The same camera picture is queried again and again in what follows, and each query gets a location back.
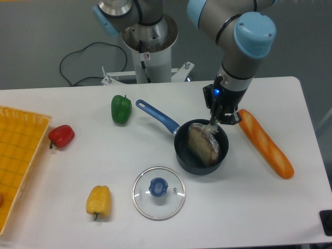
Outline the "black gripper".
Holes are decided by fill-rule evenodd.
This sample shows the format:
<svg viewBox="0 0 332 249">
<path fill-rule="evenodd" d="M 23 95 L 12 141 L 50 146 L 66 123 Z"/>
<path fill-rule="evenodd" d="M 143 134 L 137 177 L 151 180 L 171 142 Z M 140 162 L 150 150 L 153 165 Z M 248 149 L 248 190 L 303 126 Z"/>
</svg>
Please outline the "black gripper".
<svg viewBox="0 0 332 249">
<path fill-rule="evenodd" d="M 245 93 L 246 89 L 231 91 L 223 86 L 214 88 L 212 84 L 203 87 L 205 103 L 211 113 L 209 124 L 236 125 L 241 122 L 242 117 L 237 110 Z"/>
</svg>

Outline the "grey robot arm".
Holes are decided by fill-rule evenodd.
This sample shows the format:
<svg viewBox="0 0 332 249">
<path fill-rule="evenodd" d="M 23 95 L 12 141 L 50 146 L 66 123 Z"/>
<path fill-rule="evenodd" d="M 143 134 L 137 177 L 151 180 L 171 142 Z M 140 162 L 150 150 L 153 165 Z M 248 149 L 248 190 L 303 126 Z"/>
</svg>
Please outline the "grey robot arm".
<svg viewBox="0 0 332 249">
<path fill-rule="evenodd" d="M 276 35 L 273 21 L 261 14 L 271 5 L 273 1 L 188 2 L 188 18 L 224 52 L 213 85 L 203 89 L 212 124 L 241 121 L 238 105 Z M 93 12 L 108 35 L 121 34 L 131 49 L 139 84 L 171 81 L 178 28 L 162 1 L 99 1 Z"/>
</svg>

